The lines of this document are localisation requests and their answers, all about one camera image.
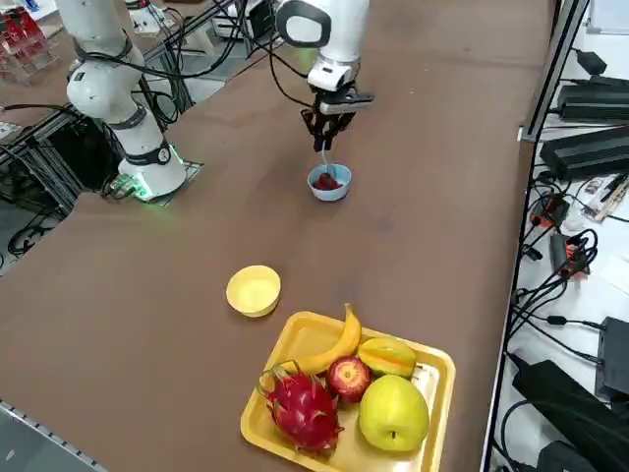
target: yellow apple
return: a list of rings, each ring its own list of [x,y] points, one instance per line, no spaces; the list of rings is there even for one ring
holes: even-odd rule
[[[418,448],[428,433],[429,408],[412,383],[398,376],[384,376],[363,396],[359,427],[371,445],[408,452]]]

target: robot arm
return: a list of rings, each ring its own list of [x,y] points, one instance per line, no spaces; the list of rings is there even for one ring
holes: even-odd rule
[[[87,55],[99,52],[143,65],[142,53],[122,30],[112,0],[57,0],[57,7],[84,59],[70,76],[68,98],[80,112],[104,121],[116,135],[125,151],[118,170],[133,181],[139,199],[148,201],[177,190],[186,180],[186,168],[151,111],[131,95],[142,73]]]
[[[370,0],[282,0],[277,8],[277,31],[288,44],[318,48],[308,74],[314,110],[302,111],[316,151],[330,149],[356,111],[372,104],[371,93],[356,89],[369,5]]]

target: red food in bowl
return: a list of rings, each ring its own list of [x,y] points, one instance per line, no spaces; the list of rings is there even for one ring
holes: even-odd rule
[[[323,172],[318,176],[318,180],[312,183],[317,190],[329,191],[340,189],[341,185],[327,172]]]

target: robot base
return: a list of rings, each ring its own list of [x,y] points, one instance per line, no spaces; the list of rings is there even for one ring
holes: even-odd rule
[[[136,198],[148,202],[176,191],[186,182],[186,166],[172,147],[171,155],[165,165],[134,165],[126,159],[120,162],[118,171],[133,180]]]

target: power adapter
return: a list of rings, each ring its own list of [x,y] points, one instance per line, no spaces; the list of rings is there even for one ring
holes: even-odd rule
[[[627,172],[629,126],[548,140],[543,144],[540,156],[561,180]]]
[[[629,472],[626,424],[552,361],[519,369],[513,386],[600,472]]]
[[[517,472],[597,472],[579,451],[562,441],[553,441],[540,451],[538,466],[518,462]]]
[[[600,59],[596,52],[573,49],[577,53],[577,62],[591,76],[599,76],[607,69],[607,64]]]
[[[599,358],[597,365],[596,392],[613,397],[629,393],[629,324],[607,317],[602,322],[604,330],[599,334]]]
[[[563,86],[554,110],[562,120],[585,123],[629,122],[629,88]]]

